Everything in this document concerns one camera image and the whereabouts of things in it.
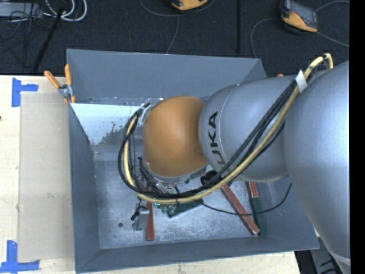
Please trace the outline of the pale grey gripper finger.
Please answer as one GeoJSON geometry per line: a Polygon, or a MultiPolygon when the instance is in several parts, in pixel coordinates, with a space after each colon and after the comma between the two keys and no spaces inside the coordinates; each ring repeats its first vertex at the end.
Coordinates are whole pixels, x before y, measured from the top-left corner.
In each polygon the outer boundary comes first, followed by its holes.
{"type": "Polygon", "coordinates": [[[147,228],[149,218],[148,209],[139,209],[132,215],[132,228],[134,231],[140,231],[147,228]]]}

